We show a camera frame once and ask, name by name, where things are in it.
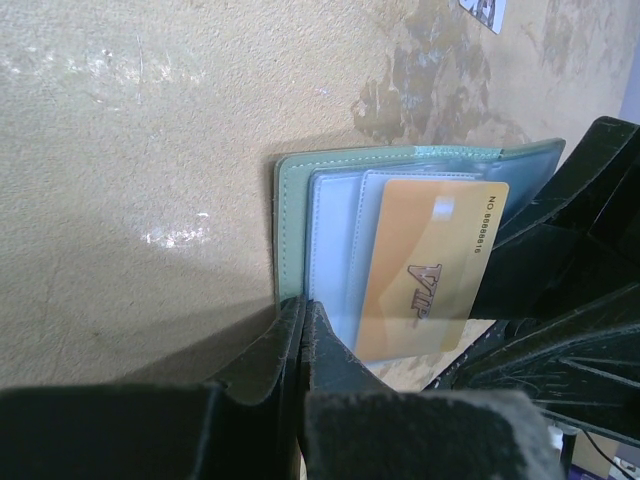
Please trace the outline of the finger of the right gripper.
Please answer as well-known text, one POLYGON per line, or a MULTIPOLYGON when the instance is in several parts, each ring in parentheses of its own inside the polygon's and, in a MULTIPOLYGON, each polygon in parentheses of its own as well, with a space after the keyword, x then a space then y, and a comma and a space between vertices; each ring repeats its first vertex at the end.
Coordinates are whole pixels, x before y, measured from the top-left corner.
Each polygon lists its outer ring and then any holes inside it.
POLYGON ((428 389, 519 390, 551 420, 638 439, 638 285, 513 337, 507 330, 507 322, 495 322, 428 389))
POLYGON ((617 298, 639 303, 639 127, 600 117, 499 230, 471 315, 548 320, 617 298))

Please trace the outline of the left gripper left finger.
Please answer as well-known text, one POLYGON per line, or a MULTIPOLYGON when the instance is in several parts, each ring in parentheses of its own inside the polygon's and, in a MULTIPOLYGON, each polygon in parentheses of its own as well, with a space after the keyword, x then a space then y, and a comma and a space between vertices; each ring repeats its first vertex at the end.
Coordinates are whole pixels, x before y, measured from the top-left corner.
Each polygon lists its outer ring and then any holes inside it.
POLYGON ((5 390, 5 479, 295 479, 304 298, 212 378, 5 390))

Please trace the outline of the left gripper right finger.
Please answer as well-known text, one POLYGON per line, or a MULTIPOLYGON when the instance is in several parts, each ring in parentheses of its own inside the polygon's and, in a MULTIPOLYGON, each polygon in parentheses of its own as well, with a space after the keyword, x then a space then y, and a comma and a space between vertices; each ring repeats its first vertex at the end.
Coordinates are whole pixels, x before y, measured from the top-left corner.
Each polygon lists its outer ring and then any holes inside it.
POLYGON ((388 388, 337 339, 323 306, 305 315, 310 479, 562 479, 546 421, 522 392, 388 388))

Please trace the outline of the tan credit card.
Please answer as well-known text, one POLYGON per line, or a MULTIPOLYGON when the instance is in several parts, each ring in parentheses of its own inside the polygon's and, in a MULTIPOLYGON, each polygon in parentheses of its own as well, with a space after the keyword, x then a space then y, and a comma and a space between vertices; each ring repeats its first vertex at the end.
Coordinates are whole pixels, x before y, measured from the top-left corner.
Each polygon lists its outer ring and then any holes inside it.
POLYGON ((362 362, 458 346, 508 193, 504 182, 386 183, 355 345, 362 362))

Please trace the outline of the sage green card holder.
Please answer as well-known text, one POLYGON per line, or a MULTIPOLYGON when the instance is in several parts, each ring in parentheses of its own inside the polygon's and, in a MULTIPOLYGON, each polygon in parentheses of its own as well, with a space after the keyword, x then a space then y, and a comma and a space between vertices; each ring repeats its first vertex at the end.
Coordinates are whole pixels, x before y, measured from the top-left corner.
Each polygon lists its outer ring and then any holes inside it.
POLYGON ((509 193, 499 229, 551 179, 564 147, 552 139, 511 149, 380 147, 284 157, 274 172, 278 297, 322 304, 333 333, 355 354, 388 181, 504 182, 509 193))

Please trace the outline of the white credit card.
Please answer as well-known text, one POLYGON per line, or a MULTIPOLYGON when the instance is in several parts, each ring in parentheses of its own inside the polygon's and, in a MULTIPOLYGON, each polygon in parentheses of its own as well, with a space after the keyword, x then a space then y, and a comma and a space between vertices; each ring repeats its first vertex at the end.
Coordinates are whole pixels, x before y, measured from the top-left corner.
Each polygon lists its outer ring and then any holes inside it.
POLYGON ((459 0, 458 4, 494 34, 501 32, 506 0, 459 0))

